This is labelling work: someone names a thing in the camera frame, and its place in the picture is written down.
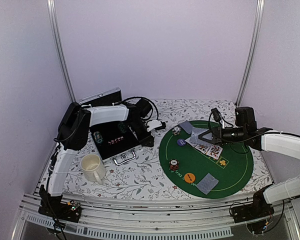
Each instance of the mug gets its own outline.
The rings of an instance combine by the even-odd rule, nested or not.
[[[88,181],[103,184],[101,179],[106,175],[106,168],[98,155],[88,154],[84,156],[80,165],[83,175]]]

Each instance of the green mat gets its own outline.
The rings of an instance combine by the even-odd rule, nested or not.
[[[191,121],[196,128],[208,128],[208,122],[197,120]],[[222,146],[223,151],[218,160],[207,156],[196,150],[189,144],[179,146],[178,139],[187,139],[191,135],[187,134],[183,129],[177,136],[169,130],[163,137],[159,148],[159,159],[161,167],[167,177],[180,189],[185,192],[207,199],[220,199],[240,191],[248,183],[253,170],[254,160],[249,150],[247,154],[239,154],[247,152],[243,143],[234,144],[232,148],[229,145]],[[178,171],[170,171],[169,162],[171,159],[179,161]],[[183,179],[184,175],[192,173],[195,175],[194,183],[186,183]],[[201,181],[208,173],[219,180],[216,187],[207,195],[197,189],[196,184]]]

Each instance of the floral tablecloth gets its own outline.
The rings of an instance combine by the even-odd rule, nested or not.
[[[235,105],[225,100],[153,100],[159,110],[159,119],[165,121],[166,129],[152,131],[154,147],[143,147],[137,151],[136,159],[117,166],[113,162],[105,165],[106,175],[103,185],[89,182],[83,176],[80,161],[90,153],[99,154],[89,134],[86,146],[74,158],[64,183],[64,193],[97,198],[124,200],[186,200],[199,199],[175,186],[165,175],[159,161],[159,145],[165,133],[177,124],[188,120],[207,120],[212,108],[218,108],[222,116],[235,122]],[[247,185],[236,193],[253,193],[271,184],[272,180],[263,157],[259,151],[251,149],[253,155],[253,174]],[[48,177],[46,170],[41,183]]]

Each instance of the wall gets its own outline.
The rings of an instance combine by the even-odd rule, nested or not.
[[[256,0],[56,1],[77,99],[233,100],[245,69]]]
[[[10,238],[69,103],[46,1],[0,0],[0,240]]]
[[[300,134],[300,0],[269,0],[242,106],[259,127]],[[276,182],[300,174],[300,161],[264,153]],[[300,224],[300,198],[292,201]]]

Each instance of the mug handle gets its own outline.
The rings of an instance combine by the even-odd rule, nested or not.
[[[98,182],[98,184],[103,185],[104,183],[102,182],[101,178],[99,177],[99,174],[97,172],[93,173],[96,181]]]

